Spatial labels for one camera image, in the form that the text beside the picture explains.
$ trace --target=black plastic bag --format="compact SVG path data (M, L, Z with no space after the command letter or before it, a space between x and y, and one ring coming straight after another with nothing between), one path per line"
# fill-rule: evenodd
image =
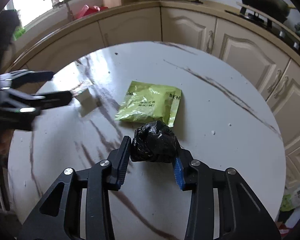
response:
M130 158L133 162L171 163L179 149L178 139L170 128L156 121L135 130Z

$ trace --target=plastic bag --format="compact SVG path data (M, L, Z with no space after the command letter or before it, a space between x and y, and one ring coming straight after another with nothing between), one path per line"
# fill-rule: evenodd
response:
M156 121L135 130L130 158L133 162L171 163L179 149L178 139L170 128Z
M173 127L180 98L181 90L176 87L132 81L115 120L161 121Z
M285 189L280 211L290 211L298 206L300 206L300 186L294 191Z

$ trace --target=cabinet handle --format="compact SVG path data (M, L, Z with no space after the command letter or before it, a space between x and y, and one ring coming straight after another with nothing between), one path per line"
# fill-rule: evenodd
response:
M105 34L105 46L109 47L108 33Z
M274 98L278 98L278 96L280 96L280 93L282 92L282 90L287 87L288 80L289 80L289 77L285 76L280 89L274 94Z
M209 31L209 37L208 37L208 41L207 41L207 53L211 54L212 52L212 48L210 48L210 40L211 43L213 44L213 31Z
M273 87L279 82L281 74L282 74L281 69L278 69L277 75L275 76L275 79L274 79L273 83L271 84L270 87L268 87L268 92L269 93L271 92L271 90L273 89Z

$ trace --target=round table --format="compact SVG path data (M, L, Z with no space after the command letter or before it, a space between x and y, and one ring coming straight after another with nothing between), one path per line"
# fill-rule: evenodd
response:
M180 88L172 130L181 146L211 168L237 169L276 217L285 185L279 128L262 96L231 66L183 45L134 42L80 58L38 93L69 90L84 80L91 82L101 106L81 116L80 103L73 99L69 106L45 110L34 132L14 134L9 189L22 223L65 168L90 168L124 135L133 138L140 124L114 121L132 80ZM179 189L171 164L131 163L120 192L109 192L116 239L184 238L191 191Z

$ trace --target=green bag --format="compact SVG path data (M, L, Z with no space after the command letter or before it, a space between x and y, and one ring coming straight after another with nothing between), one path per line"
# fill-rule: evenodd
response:
M181 90L176 87L132 81L115 120L161 121L173 127L180 98Z

